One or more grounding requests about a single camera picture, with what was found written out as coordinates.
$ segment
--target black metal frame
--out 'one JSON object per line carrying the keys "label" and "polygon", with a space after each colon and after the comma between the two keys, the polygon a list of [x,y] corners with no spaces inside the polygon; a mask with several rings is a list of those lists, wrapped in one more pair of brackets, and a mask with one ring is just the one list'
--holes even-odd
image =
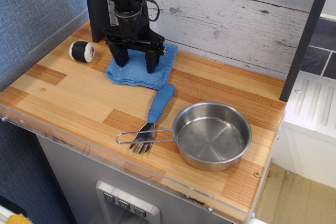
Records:
{"label": "black metal frame", "polygon": [[289,72],[286,78],[285,86],[283,87],[283,90],[280,96],[281,101],[287,102],[289,99],[294,83],[299,74],[300,67],[302,65],[304,56],[306,55],[309,42],[311,40],[311,37],[313,36],[317,22],[319,21],[319,18],[320,18],[325,2],[326,0],[314,0],[312,4],[311,11],[308,16],[306,26],[304,27],[298,49],[296,50],[292,65],[289,69]]}

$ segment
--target blue cloth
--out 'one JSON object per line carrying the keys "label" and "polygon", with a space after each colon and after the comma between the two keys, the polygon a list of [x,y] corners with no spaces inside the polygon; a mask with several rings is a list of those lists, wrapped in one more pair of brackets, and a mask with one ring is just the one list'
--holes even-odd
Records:
{"label": "blue cloth", "polygon": [[114,59],[109,64],[106,75],[115,84],[128,84],[132,86],[144,86],[151,89],[160,89],[167,84],[178,46],[164,44],[167,52],[160,56],[159,64],[153,73],[147,73],[145,53],[128,50],[129,60],[124,67],[119,67]]}

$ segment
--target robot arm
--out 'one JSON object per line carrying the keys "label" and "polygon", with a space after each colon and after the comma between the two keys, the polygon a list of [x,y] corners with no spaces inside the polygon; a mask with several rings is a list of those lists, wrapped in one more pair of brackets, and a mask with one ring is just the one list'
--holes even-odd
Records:
{"label": "robot arm", "polygon": [[[153,32],[150,21],[156,21],[160,10],[154,0],[112,0],[118,26],[106,26],[106,44],[118,66],[123,67],[129,60],[128,49],[145,52],[147,72],[153,73],[161,55],[165,54],[164,37]],[[157,6],[158,14],[150,19],[147,2]]]}

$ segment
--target wire handle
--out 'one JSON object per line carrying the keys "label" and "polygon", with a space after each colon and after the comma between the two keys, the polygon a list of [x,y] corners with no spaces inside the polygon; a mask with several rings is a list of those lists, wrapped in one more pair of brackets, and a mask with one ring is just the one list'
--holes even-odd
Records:
{"label": "wire handle", "polygon": [[[151,130],[151,131],[134,131],[134,132],[125,132],[118,134],[115,139],[117,144],[134,144],[134,141],[132,142],[120,142],[118,141],[118,138],[124,135],[130,135],[130,134],[142,134],[142,133],[149,133],[149,132],[157,132],[157,131],[171,131],[172,128],[169,129],[160,129],[160,130]],[[163,139],[163,140],[150,140],[150,141],[137,141],[137,144],[148,144],[148,143],[156,143],[156,142],[169,142],[169,141],[175,141],[174,139]]]}

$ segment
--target floor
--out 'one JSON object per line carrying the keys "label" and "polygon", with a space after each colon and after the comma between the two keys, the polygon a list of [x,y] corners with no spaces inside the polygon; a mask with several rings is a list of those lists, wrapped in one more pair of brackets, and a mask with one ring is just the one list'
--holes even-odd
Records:
{"label": "floor", "polygon": [[336,189],[271,165],[256,218],[267,224],[335,224]]}

